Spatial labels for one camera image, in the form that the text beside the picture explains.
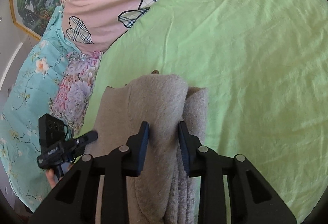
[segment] plaid heart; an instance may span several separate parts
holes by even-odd
[[[66,34],[70,40],[84,44],[93,44],[91,34],[87,30],[85,24],[78,17],[70,17],[69,24],[71,28],[66,30]]]
[[[159,0],[141,0],[138,10],[125,11],[118,16],[118,21],[126,28],[131,28],[142,15],[146,14],[150,7]]]

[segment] human hand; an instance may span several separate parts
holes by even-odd
[[[69,164],[68,166],[68,170],[71,169],[71,167],[73,167],[73,164]],[[50,184],[50,187],[51,189],[53,189],[55,186],[56,186],[56,182],[55,182],[55,172],[53,169],[48,169],[46,170],[46,177],[47,177],[47,180]]]

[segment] silver screw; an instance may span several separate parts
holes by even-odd
[[[87,162],[87,161],[89,161],[91,159],[91,155],[89,155],[89,154],[86,154],[86,155],[83,155],[82,156],[82,160],[84,161],[84,162]]]
[[[245,156],[241,154],[236,155],[236,159],[240,162],[244,162],[246,160]]]
[[[204,145],[198,147],[198,150],[202,153],[206,153],[208,151],[208,148]]]
[[[127,152],[129,150],[129,147],[127,145],[121,145],[119,148],[119,151],[121,152]]]

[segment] purple floral cushion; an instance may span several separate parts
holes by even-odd
[[[93,91],[102,52],[93,55],[69,53],[70,60],[57,96],[50,99],[50,114],[64,121],[78,134]]]

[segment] bed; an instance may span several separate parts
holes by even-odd
[[[80,133],[107,86],[179,74],[209,88],[206,145],[245,154],[301,223],[328,183],[327,16],[327,0],[159,0],[103,55]]]

